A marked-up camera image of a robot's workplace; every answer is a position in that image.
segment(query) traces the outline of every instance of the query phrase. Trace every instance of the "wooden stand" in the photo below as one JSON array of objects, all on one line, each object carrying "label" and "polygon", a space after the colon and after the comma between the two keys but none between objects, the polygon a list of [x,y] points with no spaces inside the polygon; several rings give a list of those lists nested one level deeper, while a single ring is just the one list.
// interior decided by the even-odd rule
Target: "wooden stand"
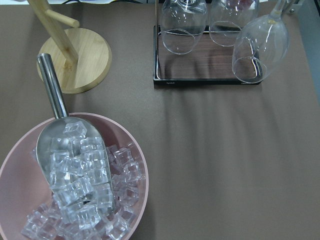
[{"label": "wooden stand", "polygon": [[[92,30],[78,28],[77,20],[52,11],[47,0],[28,2],[51,36],[39,53],[51,55],[62,92],[76,94],[97,86],[106,77],[112,61],[107,41]],[[74,28],[63,30],[57,21]]]}]

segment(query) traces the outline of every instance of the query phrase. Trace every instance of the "pink bowl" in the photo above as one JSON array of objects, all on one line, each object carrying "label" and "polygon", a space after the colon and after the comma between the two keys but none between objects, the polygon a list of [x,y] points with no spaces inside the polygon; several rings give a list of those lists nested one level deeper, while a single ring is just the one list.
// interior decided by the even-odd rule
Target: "pink bowl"
[{"label": "pink bowl", "polygon": [[[144,154],[134,137],[115,121],[93,113],[70,115],[89,120],[100,131],[107,146],[115,144],[121,148],[134,145],[131,153],[139,161],[145,178],[139,181],[139,200],[133,206],[137,216],[130,231],[122,238],[128,240],[141,220],[148,198],[149,176]],[[53,120],[48,119],[28,131],[11,149],[0,169],[0,233],[4,240],[27,240],[20,233],[27,215],[40,204],[51,202],[51,190],[31,152],[41,131]]]}]

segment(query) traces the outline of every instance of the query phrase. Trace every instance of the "wine glass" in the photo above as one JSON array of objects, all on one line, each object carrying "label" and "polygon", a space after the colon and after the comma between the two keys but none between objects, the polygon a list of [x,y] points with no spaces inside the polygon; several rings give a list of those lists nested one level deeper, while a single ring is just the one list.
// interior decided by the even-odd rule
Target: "wine glass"
[{"label": "wine glass", "polygon": [[259,0],[212,0],[209,35],[223,47],[234,45],[241,29],[258,16]]},{"label": "wine glass", "polygon": [[279,65],[289,47],[282,21],[287,0],[278,0],[270,14],[249,22],[238,35],[232,55],[232,72],[244,83],[259,83]]},{"label": "wine glass", "polygon": [[191,52],[206,28],[205,0],[165,0],[160,23],[163,44],[178,55]]}]

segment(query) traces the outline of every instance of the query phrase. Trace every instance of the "brown table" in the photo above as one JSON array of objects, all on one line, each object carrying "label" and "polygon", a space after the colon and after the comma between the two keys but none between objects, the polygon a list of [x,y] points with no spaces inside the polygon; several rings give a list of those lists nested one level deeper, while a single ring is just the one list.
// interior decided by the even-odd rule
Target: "brown table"
[{"label": "brown table", "polygon": [[[149,197],[131,239],[319,239],[320,109],[295,15],[284,17],[287,56],[260,85],[160,88],[153,4],[53,7],[110,44],[104,81],[64,97],[69,112],[124,126],[144,152]],[[53,113],[36,69],[48,33],[28,5],[1,5],[0,19],[2,163]]]}]

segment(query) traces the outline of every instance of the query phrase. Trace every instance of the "scoop handle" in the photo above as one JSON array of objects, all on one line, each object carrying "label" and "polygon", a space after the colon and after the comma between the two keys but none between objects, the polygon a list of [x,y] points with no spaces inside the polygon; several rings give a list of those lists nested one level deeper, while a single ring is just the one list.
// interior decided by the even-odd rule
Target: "scoop handle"
[{"label": "scoop handle", "polygon": [[40,53],[37,56],[37,64],[40,68],[54,117],[56,119],[68,117],[69,113],[62,96],[61,88],[50,54]]}]

